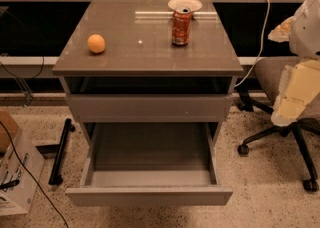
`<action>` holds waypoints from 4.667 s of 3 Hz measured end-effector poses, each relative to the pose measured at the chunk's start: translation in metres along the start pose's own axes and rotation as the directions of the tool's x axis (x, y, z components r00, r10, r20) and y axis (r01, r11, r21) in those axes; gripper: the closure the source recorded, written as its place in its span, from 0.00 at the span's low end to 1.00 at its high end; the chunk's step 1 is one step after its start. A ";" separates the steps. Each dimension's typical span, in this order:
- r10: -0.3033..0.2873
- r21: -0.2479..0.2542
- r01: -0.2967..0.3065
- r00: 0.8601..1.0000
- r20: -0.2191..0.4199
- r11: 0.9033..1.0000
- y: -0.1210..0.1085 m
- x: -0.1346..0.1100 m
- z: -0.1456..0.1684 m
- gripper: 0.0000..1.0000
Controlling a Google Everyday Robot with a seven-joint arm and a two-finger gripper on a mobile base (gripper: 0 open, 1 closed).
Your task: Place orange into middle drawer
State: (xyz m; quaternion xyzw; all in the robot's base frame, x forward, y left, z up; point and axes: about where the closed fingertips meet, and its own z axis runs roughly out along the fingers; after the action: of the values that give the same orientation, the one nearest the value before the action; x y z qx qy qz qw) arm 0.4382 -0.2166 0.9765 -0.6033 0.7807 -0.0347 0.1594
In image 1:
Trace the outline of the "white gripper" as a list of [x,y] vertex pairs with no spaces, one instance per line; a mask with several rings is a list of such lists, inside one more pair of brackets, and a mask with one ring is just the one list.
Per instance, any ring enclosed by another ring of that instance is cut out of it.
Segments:
[[[285,19],[268,35],[282,43],[289,41],[290,51],[304,58],[320,58],[320,0],[305,0],[294,16]],[[271,121],[277,126],[296,122],[320,93],[320,62],[305,60],[286,65],[279,82]]]

